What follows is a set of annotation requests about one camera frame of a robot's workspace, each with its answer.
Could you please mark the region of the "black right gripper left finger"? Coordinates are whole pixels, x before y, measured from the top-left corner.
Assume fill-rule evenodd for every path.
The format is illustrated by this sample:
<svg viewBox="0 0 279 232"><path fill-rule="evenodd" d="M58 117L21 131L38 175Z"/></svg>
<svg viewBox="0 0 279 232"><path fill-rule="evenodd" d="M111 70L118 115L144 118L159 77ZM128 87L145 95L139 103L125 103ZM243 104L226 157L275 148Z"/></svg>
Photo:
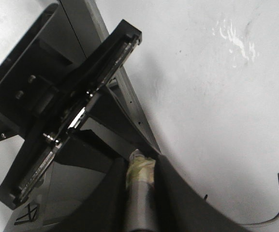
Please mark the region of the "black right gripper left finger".
<svg viewBox="0 0 279 232"><path fill-rule="evenodd" d="M116 158L91 194L51 232L121 232L126 204L127 162Z"/></svg>

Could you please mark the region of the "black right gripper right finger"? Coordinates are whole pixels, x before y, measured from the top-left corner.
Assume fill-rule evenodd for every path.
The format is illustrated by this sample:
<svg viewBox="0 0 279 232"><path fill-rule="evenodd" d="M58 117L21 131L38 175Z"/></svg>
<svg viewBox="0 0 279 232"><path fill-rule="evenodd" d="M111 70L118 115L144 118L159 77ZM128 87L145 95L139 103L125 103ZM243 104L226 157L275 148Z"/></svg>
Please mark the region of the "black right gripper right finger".
<svg viewBox="0 0 279 232"><path fill-rule="evenodd" d="M246 232L200 197L159 155L154 169L155 201L162 232Z"/></svg>

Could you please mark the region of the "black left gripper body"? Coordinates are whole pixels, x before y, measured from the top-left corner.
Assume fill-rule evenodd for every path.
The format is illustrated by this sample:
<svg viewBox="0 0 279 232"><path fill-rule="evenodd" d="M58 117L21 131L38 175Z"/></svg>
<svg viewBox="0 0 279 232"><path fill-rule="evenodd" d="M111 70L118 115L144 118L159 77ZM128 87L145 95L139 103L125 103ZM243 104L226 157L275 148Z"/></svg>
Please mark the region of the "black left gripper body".
<svg viewBox="0 0 279 232"><path fill-rule="evenodd" d="M32 47L0 82L0 120L24 139L0 185L0 201L17 209L71 140L115 157L93 132L81 130L88 118L137 148L142 134L107 83L141 43L142 33L122 20L77 68L58 70Z"/></svg>

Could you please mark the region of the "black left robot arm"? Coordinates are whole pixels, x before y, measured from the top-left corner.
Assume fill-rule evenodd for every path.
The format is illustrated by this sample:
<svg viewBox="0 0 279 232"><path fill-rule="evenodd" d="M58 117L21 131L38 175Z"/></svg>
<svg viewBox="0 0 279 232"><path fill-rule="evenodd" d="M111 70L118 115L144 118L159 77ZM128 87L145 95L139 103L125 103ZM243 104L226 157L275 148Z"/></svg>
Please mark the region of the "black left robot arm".
<svg viewBox="0 0 279 232"><path fill-rule="evenodd" d="M0 135L2 126L24 142L0 185L0 201L17 209L67 139L71 122L114 75L142 33L122 20L81 64L77 65L41 38L50 30L60 4L50 4L0 66Z"/></svg>

